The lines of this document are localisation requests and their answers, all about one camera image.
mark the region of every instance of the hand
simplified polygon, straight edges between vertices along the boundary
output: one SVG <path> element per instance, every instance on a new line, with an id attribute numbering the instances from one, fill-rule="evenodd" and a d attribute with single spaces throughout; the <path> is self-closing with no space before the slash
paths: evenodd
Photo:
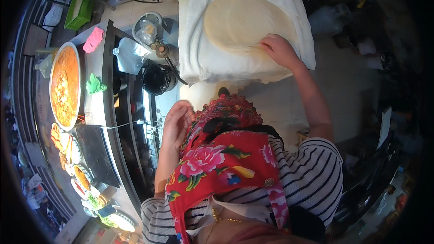
<path id="1" fill-rule="evenodd" d="M 277 64 L 290 69 L 292 72 L 305 66 L 291 44 L 280 35 L 267 34 L 259 44 Z"/>
<path id="2" fill-rule="evenodd" d="M 167 113 L 161 148 L 172 153 L 179 149 L 187 134 L 187 128 L 195 119 L 193 108 L 186 100 L 177 101 Z"/>

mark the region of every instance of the striped shirt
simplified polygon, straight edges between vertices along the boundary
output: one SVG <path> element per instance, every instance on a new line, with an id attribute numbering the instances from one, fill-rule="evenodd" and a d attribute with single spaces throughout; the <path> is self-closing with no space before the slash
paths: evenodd
<path id="1" fill-rule="evenodd" d="M 280 181 L 288 207 L 299 205 L 330 224 L 342 194 L 342 158 L 336 146 L 324 138 L 309 138 L 298 151 L 283 149 L 280 139 L 269 135 L 276 153 Z M 268 193 L 261 187 L 238 188 L 219 198 L 223 202 L 265 205 L 271 212 Z M 187 230 L 193 230 L 204 216 L 208 199 L 185 214 Z M 141 205 L 142 232 L 146 243 L 178 243 L 167 198 L 149 198 Z"/>

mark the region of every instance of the white tablecloth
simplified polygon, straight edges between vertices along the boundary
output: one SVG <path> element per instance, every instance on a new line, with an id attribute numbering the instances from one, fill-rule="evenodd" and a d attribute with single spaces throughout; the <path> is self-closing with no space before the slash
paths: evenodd
<path id="1" fill-rule="evenodd" d="M 191 86 L 219 80 L 279 81 L 292 73 L 271 58 L 231 54 L 214 46 L 203 30 L 203 14 L 213 0 L 179 0 L 180 76 Z M 315 52 L 310 24 L 302 0 L 268 0 L 293 21 L 297 42 L 292 44 L 307 68 L 315 69 Z"/>

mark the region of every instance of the green crate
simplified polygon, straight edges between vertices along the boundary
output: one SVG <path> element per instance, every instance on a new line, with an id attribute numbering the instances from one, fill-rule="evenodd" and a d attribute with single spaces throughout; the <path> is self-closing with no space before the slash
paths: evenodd
<path id="1" fill-rule="evenodd" d="M 65 27 L 67 29 L 78 30 L 81 26 L 90 21 L 93 10 L 93 0 L 82 0 L 78 15 L 73 18 L 76 3 L 79 0 L 72 0 L 66 15 Z"/>

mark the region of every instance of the gold necklace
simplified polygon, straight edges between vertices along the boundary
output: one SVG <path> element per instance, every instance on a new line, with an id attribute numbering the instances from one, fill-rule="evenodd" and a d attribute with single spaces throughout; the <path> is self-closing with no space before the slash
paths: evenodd
<path id="1" fill-rule="evenodd" d="M 210 232 L 208 233 L 208 236 L 207 236 L 207 238 L 205 239 L 205 244 L 208 242 L 208 238 L 210 237 L 210 235 L 211 235 L 211 233 L 212 233 L 212 231 L 214 230 L 214 227 L 220 222 L 220 221 L 235 221 L 235 222 L 244 222 L 244 221 L 239 221 L 239 220 L 234 220 L 234 219 L 231 219 L 231 218 L 226 218 L 226 219 L 220 219 L 220 217 L 219 217 L 219 213 L 217 212 L 217 210 L 213 207 L 212 208 L 212 210 L 213 210 L 213 218 L 214 218 L 214 220 L 215 220 L 215 223 L 213 224 L 213 227 L 211 227 L 211 230 L 210 230 Z"/>

